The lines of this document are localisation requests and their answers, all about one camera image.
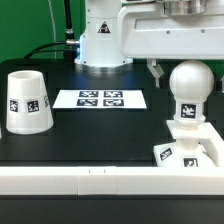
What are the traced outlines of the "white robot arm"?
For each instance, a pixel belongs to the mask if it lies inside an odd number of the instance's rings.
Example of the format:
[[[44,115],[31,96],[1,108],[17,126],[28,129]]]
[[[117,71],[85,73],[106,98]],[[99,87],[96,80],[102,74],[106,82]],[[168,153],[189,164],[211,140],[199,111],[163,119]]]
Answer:
[[[75,63],[114,70],[145,59],[224,60],[224,0],[85,0],[86,28]]]

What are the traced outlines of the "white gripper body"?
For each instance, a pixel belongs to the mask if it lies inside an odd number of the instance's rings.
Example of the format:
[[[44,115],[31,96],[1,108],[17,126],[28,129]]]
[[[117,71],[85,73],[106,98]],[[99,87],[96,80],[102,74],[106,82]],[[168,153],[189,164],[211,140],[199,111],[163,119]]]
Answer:
[[[122,54],[140,59],[224,59],[224,2],[206,2],[196,14],[166,12],[159,2],[123,7],[118,14]]]

